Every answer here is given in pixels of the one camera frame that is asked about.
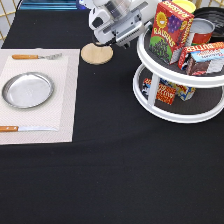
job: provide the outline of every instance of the metal plate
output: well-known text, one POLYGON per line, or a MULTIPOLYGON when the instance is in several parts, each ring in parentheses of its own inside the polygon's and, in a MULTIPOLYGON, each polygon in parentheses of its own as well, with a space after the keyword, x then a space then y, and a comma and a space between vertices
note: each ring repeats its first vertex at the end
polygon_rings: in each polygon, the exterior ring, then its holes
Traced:
POLYGON ((10 79, 2 89, 2 97, 13 107, 30 108, 45 102, 53 90, 54 84, 47 75, 28 72, 10 79))

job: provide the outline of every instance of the black tablecloth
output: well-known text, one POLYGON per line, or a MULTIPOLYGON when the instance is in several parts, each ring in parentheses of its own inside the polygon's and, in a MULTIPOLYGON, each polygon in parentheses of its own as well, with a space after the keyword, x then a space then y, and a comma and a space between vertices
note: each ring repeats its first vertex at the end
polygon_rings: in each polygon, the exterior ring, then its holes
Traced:
MULTIPOLYGON (((4 49, 91 43, 88 10, 18 11, 4 49)), ((198 124, 136 100, 136 40, 80 58, 72 143, 0 146, 0 223, 223 224, 224 111, 198 124)))

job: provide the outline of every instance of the white rotating shelf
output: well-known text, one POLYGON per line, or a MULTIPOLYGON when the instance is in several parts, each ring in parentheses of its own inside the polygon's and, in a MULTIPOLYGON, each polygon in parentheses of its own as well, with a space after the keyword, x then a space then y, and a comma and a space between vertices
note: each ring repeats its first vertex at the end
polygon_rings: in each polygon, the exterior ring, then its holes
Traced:
POLYGON ((140 104, 152 114, 178 123, 198 123, 216 116, 224 108, 224 70, 204 76, 188 76, 177 63, 167 65, 149 51, 150 32, 142 34, 137 43, 137 52, 142 65, 133 79, 133 90, 140 104), (148 99, 143 96, 141 87, 144 78, 152 79, 148 99), (160 78, 171 82, 196 87, 193 97, 182 101, 175 97, 172 105, 155 100, 160 78))

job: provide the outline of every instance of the orange box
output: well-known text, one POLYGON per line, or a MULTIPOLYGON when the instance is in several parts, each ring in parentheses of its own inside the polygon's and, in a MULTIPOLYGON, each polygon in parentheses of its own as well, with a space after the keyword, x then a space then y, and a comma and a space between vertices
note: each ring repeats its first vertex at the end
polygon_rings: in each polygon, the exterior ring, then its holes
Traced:
MULTIPOLYGON (((151 81, 152 81, 151 79, 146 78, 143 82, 142 92, 146 93, 146 95, 148 95, 149 93, 151 81)), ((160 83, 158 91, 157 91, 156 99, 171 105, 174 101, 175 94, 176 94, 176 89, 160 83)))

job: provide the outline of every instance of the can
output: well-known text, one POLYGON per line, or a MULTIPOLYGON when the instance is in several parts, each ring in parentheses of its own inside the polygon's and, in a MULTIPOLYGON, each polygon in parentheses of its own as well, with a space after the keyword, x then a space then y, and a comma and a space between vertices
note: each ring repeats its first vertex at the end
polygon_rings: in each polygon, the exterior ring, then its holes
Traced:
POLYGON ((206 19, 194 19, 185 46, 207 44, 214 30, 215 25, 212 22, 206 19))

